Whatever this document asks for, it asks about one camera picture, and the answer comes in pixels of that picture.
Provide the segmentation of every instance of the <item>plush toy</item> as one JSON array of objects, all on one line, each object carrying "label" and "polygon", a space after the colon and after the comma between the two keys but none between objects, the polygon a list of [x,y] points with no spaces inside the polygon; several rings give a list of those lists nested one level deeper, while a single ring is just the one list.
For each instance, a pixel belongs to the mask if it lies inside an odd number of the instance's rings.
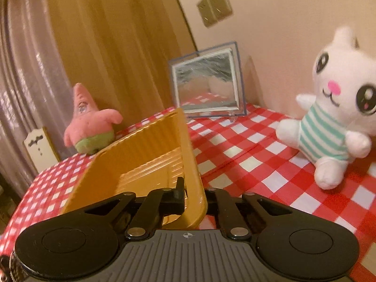
[{"label": "plush toy", "polygon": [[115,140],[112,124],[120,124],[123,117],[117,110],[99,110],[89,91],[74,86],[73,119],[64,133],[66,147],[74,145],[81,154],[92,155]]},{"label": "plush toy", "polygon": [[308,113],[301,121],[282,120],[276,130],[282,142],[315,165],[322,189],[338,186],[348,163],[369,154],[369,135],[376,135],[376,61],[355,42],[349,27],[335,32],[313,67],[315,95],[296,97]]}]

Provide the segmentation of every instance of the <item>bunny arm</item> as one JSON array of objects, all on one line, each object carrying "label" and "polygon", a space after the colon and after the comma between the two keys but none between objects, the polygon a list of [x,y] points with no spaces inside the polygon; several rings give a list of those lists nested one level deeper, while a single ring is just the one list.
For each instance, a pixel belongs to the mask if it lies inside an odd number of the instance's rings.
[{"label": "bunny arm", "polygon": [[108,123],[120,124],[123,121],[123,117],[121,116],[120,112],[115,109],[104,109],[98,111],[98,114]]},{"label": "bunny arm", "polygon": [[349,154],[355,158],[367,157],[372,147],[372,141],[368,135],[353,131],[346,132],[345,144]]},{"label": "bunny arm", "polygon": [[73,143],[70,139],[70,134],[69,134],[70,130],[69,130],[69,126],[65,129],[65,132],[64,132],[64,145],[66,147],[71,147],[73,146]]},{"label": "bunny arm", "polygon": [[302,109],[309,111],[316,101],[316,96],[313,94],[298,94],[295,100]]}]

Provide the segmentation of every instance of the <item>yellow tray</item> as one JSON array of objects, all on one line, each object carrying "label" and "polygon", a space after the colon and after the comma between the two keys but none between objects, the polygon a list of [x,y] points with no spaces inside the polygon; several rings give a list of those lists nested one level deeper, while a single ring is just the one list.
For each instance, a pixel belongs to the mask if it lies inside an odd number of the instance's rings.
[{"label": "yellow tray", "polygon": [[100,151],[81,177],[63,213],[123,192],[146,196],[185,179],[183,215],[164,218],[164,229],[196,228],[207,202],[183,110],[176,109]]}]

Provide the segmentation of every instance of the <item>pink nose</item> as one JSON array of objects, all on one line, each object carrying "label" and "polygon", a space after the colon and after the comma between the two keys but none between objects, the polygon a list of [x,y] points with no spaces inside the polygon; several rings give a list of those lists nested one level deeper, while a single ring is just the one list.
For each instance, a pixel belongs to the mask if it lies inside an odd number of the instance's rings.
[{"label": "pink nose", "polygon": [[341,94],[341,87],[336,82],[330,80],[328,82],[328,88],[330,92],[334,95],[340,95]]}]

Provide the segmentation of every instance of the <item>purple satin curtain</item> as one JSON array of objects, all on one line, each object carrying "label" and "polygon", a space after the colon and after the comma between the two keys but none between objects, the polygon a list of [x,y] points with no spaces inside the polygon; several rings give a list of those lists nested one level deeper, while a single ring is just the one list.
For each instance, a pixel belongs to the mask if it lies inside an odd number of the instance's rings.
[{"label": "purple satin curtain", "polygon": [[36,171],[23,140],[45,126],[61,159],[73,94],[49,22],[46,0],[0,3],[0,172],[23,196]]}]

